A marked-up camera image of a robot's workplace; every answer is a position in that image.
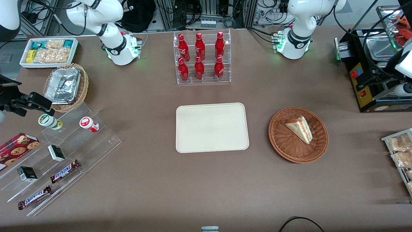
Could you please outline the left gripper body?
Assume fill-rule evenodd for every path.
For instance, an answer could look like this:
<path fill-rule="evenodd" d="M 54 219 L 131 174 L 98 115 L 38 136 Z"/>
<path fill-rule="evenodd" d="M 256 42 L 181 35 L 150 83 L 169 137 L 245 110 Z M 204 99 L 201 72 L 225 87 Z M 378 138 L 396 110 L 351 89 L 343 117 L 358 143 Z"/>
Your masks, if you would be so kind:
<path fill-rule="evenodd" d="M 412 43 L 407 42 L 394 56 L 392 56 L 384 67 L 391 78 L 403 80 L 412 76 Z"/>

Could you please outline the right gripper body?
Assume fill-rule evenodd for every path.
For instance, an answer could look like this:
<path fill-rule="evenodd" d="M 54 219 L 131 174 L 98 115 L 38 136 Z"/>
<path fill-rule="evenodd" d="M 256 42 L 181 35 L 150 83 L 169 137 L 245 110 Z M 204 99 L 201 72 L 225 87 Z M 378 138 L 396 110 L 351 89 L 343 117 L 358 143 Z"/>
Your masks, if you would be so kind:
<path fill-rule="evenodd" d="M 22 83 L 19 81 L 6 78 L 4 75 L 0 75 L 0 106 L 10 104 L 14 100 L 20 100 L 22 93 L 19 91 L 19 85 Z"/>

